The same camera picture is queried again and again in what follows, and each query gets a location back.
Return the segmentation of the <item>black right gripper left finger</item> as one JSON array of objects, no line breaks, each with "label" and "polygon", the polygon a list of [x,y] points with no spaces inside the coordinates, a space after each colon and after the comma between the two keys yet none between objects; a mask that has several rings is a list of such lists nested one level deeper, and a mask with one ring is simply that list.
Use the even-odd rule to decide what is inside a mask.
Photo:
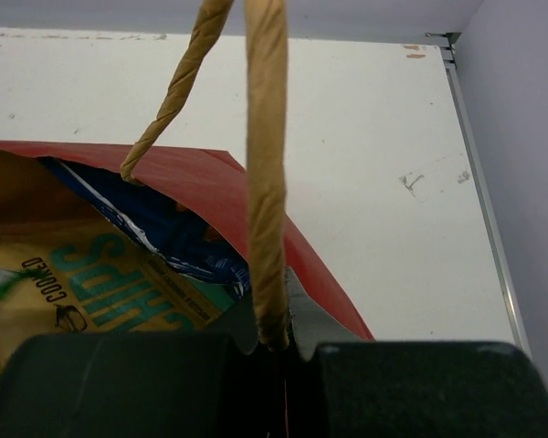
[{"label": "black right gripper left finger", "polygon": [[0,437],[282,437],[285,410],[249,298],[198,331],[36,336],[0,376]]}]

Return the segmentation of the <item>dark blue snack bag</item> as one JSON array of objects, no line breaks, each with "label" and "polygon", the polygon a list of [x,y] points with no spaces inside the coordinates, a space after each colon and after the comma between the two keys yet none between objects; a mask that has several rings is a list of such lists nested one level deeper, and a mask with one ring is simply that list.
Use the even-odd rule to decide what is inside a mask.
[{"label": "dark blue snack bag", "polygon": [[209,224],[198,214],[179,211],[175,200],[150,187],[125,182],[115,172],[52,157],[38,161],[132,241],[178,273],[222,285],[235,300],[251,291],[247,262],[230,243],[208,240]]}]

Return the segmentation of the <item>red paper bag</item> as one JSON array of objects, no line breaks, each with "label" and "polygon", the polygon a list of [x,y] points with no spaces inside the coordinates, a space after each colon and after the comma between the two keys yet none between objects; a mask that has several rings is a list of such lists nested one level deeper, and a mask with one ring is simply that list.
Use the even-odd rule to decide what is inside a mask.
[{"label": "red paper bag", "polygon": [[182,110],[201,64],[231,10],[205,1],[189,46],[155,120],[131,147],[0,141],[0,235],[85,224],[87,204],[39,164],[42,157],[118,173],[144,184],[211,224],[249,262],[252,292],[212,324],[243,349],[257,343],[303,351],[325,341],[368,340],[371,332],[325,264],[285,212],[288,26],[282,1],[244,4],[247,56],[247,161],[224,151],[157,147]]}]

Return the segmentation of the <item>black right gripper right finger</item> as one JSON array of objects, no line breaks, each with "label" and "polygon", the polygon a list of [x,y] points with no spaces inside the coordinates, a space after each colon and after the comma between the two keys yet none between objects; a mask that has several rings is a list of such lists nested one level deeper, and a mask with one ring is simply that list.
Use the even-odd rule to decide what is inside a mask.
[{"label": "black right gripper right finger", "polygon": [[548,437],[548,391],[496,341],[365,341],[288,270],[292,437]]}]

